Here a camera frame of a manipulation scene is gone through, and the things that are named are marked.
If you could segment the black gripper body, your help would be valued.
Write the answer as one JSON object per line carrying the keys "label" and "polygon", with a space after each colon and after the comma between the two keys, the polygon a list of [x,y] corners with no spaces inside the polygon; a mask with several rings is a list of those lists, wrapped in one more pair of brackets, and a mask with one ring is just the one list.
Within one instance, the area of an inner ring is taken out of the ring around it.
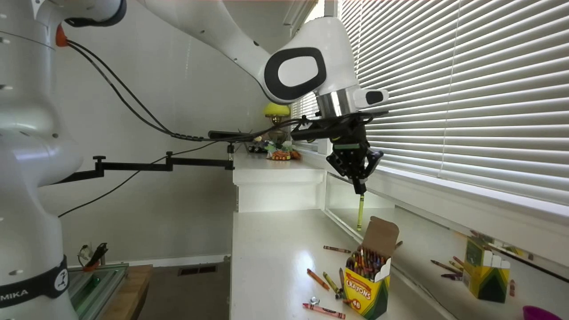
{"label": "black gripper body", "polygon": [[383,156],[383,151],[371,145],[365,127],[365,136],[362,140],[333,142],[333,152],[328,156],[328,161],[342,175],[351,179],[367,179],[376,170]]}

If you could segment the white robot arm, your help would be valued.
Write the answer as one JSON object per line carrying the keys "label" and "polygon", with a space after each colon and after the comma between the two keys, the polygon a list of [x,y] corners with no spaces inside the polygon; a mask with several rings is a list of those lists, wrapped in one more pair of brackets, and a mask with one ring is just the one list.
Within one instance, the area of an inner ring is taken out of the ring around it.
{"label": "white robot arm", "polygon": [[[298,133],[328,138],[330,165],[358,193],[381,152],[367,140],[369,110],[387,99],[360,85],[346,24],[339,17],[305,23],[276,51],[248,35],[225,0],[140,0],[157,19],[246,71],[275,103],[316,94],[321,115]],[[74,309],[61,220],[40,190],[68,181],[81,167],[70,133],[52,103],[54,51],[65,23],[115,26],[129,0],[0,0],[0,320],[79,320]]]}

